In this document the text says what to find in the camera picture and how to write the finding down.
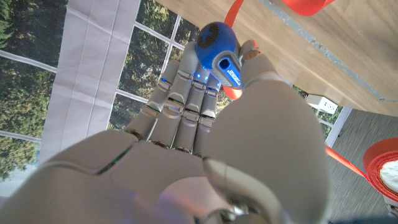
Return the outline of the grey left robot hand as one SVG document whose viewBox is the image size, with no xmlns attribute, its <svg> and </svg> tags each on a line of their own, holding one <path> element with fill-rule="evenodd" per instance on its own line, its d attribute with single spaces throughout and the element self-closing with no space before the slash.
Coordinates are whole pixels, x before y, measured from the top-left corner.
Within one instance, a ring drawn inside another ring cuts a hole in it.
<svg viewBox="0 0 398 224">
<path fill-rule="evenodd" d="M 395 202 L 389 198 L 385 198 L 384 201 L 386 202 L 389 216 L 397 218 L 398 217 L 397 202 Z"/>
</svg>

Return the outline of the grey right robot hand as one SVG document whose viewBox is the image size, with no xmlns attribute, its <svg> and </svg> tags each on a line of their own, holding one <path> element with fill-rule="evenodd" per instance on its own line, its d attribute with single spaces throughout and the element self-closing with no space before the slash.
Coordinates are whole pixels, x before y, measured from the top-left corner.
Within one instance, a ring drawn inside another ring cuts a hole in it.
<svg viewBox="0 0 398 224">
<path fill-rule="evenodd" d="M 253 40 L 243 94 L 204 138 L 136 118 L 42 164 L 1 207 L 2 223 L 326 223 L 320 125 Z"/>
</svg>

